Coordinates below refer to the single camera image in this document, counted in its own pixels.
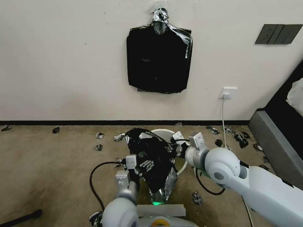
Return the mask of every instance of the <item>beige carpet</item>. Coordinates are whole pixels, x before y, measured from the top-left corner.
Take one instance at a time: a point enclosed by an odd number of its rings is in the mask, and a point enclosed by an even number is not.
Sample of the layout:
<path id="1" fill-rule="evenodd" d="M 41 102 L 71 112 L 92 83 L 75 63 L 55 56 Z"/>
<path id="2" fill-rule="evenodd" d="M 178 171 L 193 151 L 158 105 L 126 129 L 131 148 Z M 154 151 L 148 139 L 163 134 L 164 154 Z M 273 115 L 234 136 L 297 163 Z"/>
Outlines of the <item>beige carpet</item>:
<path id="1" fill-rule="evenodd" d="M 137 126 L 149 130 L 166 128 L 181 131 L 185 138 L 192 132 L 201 131 L 206 145 L 212 149 L 216 139 L 223 140 L 221 133 L 213 135 L 205 126 Z M 53 134 L 53 126 L 13 126 L 10 131 L 0 132 L 0 223 L 43 209 L 42 216 L 18 226 L 89 226 L 89 216 L 100 210 L 100 205 L 89 187 L 91 170 L 104 161 L 114 161 L 129 154 L 125 141 L 114 142 L 113 136 L 126 132 L 133 126 L 61 126 Z M 235 131 L 250 134 L 249 146 L 241 149 L 239 143 L 226 134 L 227 145 L 243 162 L 249 165 L 264 164 L 263 153 L 253 148 L 256 140 L 247 126 L 231 126 Z M 105 136 L 98 140 L 96 132 Z M 102 144 L 102 151 L 93 147 Z M 121 168 L 102 166 L 93 177 L 97 193 L 106 206 L 117 192 L 114 182 Z M 201 181 L 213 191 L 220 188 L 202 176 Z M 192 201 L 192 193 L 198 191 L 202 205 Z M 151 204 L 147 186 L 142 183 L 139 204 Z M 220 196 L 208 194 L 197 182 L 189 166 L 179 176 L 169 204 L 184 204 L 187 219 L 204 227 L 250 226 L 242 199 L 232 190 Z M 272 226 L 251 210 L 254 225 Z"/>

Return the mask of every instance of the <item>dark switch panel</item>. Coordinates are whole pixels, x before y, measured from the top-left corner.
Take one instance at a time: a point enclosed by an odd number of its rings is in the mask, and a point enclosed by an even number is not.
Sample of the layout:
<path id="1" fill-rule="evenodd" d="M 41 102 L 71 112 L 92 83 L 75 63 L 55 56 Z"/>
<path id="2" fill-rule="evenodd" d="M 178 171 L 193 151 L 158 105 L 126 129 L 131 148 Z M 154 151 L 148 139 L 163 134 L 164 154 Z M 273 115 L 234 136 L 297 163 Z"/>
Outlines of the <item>dark switch panel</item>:
<path id="1" fill-rule="evenodd" d="M 278 25 L 276 27 L 276 30 L 274 31 L 274 33 L 272 34 L 269 42 L 267 44 L 275 44 L 276 39 L 278 38 L 281 30 L 283 29 L 284 25 Z"/>
<path id="2" fill-rule="evenodd" d="M 302 25 L 284 25 L 274 44 L 291 44 Z"/>
<path id="3" fill-rule="evenodd" d="M 256 44 L 290 44 L 301 27 L 302 24 L 265 24 L 256 40 Z"/>
<path id="4" fill-rule="evenodd" d="M 256 40 L 256 44 L 267 44 L 273 35 L 277 25 L 265 24 Z"/>

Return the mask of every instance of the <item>black pole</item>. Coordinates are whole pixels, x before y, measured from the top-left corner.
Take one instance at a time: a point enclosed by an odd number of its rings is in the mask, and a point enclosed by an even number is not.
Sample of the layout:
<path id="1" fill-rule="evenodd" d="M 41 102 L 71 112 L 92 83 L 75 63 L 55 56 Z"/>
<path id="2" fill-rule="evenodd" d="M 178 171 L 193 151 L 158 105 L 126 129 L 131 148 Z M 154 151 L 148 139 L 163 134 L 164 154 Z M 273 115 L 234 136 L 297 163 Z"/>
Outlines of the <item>black pole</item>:
<path id="1" fill-rule="evenodd" d="M 5 222 L 3 224 L 0 224 L 0 227 L 10 227 L 10 226 L 14 226 L 14 225 L 17 225 L 21 222 L 25 222 L 29 219 L 32 219 L 32 218 L 39 218 L 42 214 L 42 210 L 41 209 L 38 209 L 36 210 L 35 212 L 31 213 L 31 214 L 28 214 L 28 215 L 25 215 L 23 217 L 20 217 L 20 218 L 17 218 L 17 219 L 14 219 L 12 221 L 8 221 L 8 222 Z"/>

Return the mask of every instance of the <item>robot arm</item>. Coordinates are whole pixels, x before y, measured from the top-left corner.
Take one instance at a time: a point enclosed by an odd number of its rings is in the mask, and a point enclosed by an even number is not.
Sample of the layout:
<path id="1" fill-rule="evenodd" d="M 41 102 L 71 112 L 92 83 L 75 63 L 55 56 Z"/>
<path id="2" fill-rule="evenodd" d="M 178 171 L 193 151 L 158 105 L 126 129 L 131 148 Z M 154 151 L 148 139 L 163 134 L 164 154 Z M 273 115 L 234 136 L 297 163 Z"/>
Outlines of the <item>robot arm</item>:
<path id="1" fill-rule="evenodd" d="M 177 132 L 173 138 L 176 140 L 183 136 Z M 260 167 L 241 162 L 228 149 L 209 150 L 201 132 L 190 136 L 189 140 L 191 145 L 185 154 L 183 151 L 188 164 L 206 172 L 219 185 L 236 191 L 248 206 L 276 226 L 303 225 L 303 191 Z M 127 158 L 130 159 L 128 169 L 133 169 L 135 157 L 129 155 Z M 103 227 L 138 227 L 136 200 L 139 182 L 132 181 L 127 170 L 118 171 L 116 183 L 119 192 L 103 213 Z"/>
<path id="2" fill-rule="evenodd" d="M 274 174 L 249 166 L 228 149 L 208 150 L 201 133 L 189 138 L 186 161 L 240 194 L 246 204 L 276 226 L 303 225 L 303 191 Z"/>

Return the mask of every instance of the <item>white power cord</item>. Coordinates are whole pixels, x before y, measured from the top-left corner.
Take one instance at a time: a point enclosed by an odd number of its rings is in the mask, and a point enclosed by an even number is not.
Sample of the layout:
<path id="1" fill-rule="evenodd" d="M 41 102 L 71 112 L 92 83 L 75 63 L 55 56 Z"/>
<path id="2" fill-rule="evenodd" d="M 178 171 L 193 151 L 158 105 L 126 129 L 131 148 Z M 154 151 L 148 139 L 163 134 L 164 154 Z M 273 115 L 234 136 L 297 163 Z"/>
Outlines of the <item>white power cord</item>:
<path id="1" fill-rule="evenodd" d="M 224 118 L 223 118 L 224 100 L 225 99 L 223 98 L 223 101 L 222 101 L 222 122 L 223 122 L 223 132 L 224 132 L 224 147 L 225 147 L 225 149 L 227 149 L 226 136 L 225 136 L 225 125 L 224 125 Z"/>
<path id="2" fill-rule="evenodd" d="M 225 147 L 225 149 L 227 149 L 227 147 L 226 147 L 226 136 L 225 136 L 225 125 L 224 125 L 224 117 L 223 117 L 224 116 L 223 115 L 223 113 L 224 113 L 223 110 L 224 110 L 224 100 L 225 99 L 229 99 L 228 94 L 223 95 L 223 101 L 222 101 L 222 123 L 223 123 L 223 132 L 224 132 L 224 147 Z M 245 205 L 245 208 L 246 208 L 246 211 L 247 211 L 247 214 L 248 214 L 248 217 L 249 217 L 250 225 L 251 225 L 251 227 L 254 227 L 253 220 L 252 220 L 252 217 L 251 217 L 250 212 L 249 212 L 249 208 L 248 208 L 246 202 L 244 201 L 243 197 L 242 197 L 242 200 L 243 200 L 243 203 Z"/>

